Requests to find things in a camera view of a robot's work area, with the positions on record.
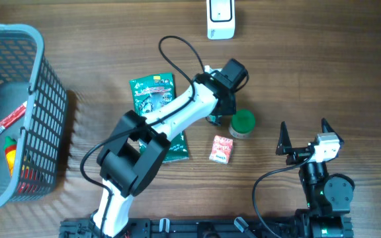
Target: white robotic arm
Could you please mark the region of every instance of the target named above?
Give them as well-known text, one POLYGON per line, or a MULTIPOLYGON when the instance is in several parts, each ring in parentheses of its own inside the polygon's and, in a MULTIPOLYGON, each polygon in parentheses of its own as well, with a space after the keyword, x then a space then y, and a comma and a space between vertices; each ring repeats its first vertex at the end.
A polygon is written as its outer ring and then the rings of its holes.
MULTIPOLYGON (((194 100, 188 104, 180 112, 172 115, 160 124, 153 126, 153 129, 158 133, 167 135, 167 139, 171 141, 184 129, 190 126, 193 122, 201 118, 205 118, 211 114, 217 105, 218 99, 213 95, 213 92, 206 86, 200 83, 194 83, 195 96, 194 100)), ((192 96, 192 88, 189 87, 181 96, 167 104, 166 106, 146 114, 146 122, 148 124, 155 122, 164 115, 176 110, 178 107, 186 103, 192 96)), ((121 196, 119 189, 110 181, 103 180, 103 184, 112 190, 112 198, 106 215, 104 224, 104 234, 114 237, 121 232, 128 223, 128 213, 132 206, 134 197, 132 195, 124 198, 121 196)), ((100 228, 103 219, 105 206, 108 201, 108 192, 104 190, 98 212, 93 216, 95 225, 100 228)))

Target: snack package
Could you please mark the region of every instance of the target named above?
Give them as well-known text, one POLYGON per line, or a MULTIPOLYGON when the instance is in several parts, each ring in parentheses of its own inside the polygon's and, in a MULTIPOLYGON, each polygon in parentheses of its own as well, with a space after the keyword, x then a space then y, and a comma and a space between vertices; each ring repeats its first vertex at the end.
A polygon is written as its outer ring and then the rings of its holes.
POLYGON ((11 125, 13 125, 17 120, 19 120, 26 113, 27 101, 22 103, 16 110, 14 110, 10 115, 0 121, 0 134, 11 125))
POLYGON ((212 151, 210 160, 227 164, 230 160, 230 155, 233 150, 233 140, 224 138, 222 136, 216 136, 212 142, 212 151))
MULTIPOLYGON (((153 112, 175 98, 175 84, 172 73, 160 73, 129 81, 132 90, 135 112, 140 116, 153 112)), ((140 153, 146 144, 139 141, 140 153)), ((189 159, 186 136, 181 132, 173 140, 163 163, 189 159)))

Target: white device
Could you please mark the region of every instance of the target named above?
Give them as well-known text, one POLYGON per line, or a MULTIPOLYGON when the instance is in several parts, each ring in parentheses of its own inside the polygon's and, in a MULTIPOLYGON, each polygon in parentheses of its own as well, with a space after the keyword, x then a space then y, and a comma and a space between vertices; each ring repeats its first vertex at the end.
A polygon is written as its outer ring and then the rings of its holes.
POLYGON ((339 138, 336 133, 321 133, 316 137, 318 145, 314 146, 314 154, 311 156, 309 163, 316 162, 322 163, 330 161, 337 156, 337 152, 341 148, 339 138))
POLYGON ((235 0, 206 0, 207 37, 230 39, 235 34, 235 0))

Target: green lid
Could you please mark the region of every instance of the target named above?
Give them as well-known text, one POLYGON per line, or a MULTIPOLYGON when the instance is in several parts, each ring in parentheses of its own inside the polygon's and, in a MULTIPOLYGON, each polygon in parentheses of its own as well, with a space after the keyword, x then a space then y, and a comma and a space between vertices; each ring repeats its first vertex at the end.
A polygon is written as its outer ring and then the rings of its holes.
POLYGON ((252 132, 255 127, 255 117, 251 111, 239 110, 232 116, 232 128, 237 133, 246 134, 252 132))
POLYGON ((11 138, 11 137, 9 137, 9 136, 6 136, 6 137, 5 137, 5 145, 4 145, 4 149, 6 149, 6 148, 8 148, 8 147, 10 147, 10 146, 12 146, 12 145, 16 145, 16 144, 17 144, 17 142, 16 142, 15 139, 13 139, 13 138, 11 138))

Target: red packet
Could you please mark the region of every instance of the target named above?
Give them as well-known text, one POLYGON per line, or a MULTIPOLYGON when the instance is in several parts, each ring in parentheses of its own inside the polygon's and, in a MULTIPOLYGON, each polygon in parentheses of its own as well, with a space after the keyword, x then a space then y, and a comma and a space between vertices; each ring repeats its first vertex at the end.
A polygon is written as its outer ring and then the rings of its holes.
POLYGON ((26 106, 27 101, 22 103, 16 110, 14 110, 14 112, 10 113, 10 115, 0 121, 0 135, 3 131, 5 131, 5 129, 13 125, 18 119, 24 116, 26 113, 26 106))
POLYGON ((232 154, 233 140, 216 136, 212 143, 212 151, 210 160, 227 164, 229 163, 230 155, 232 154))

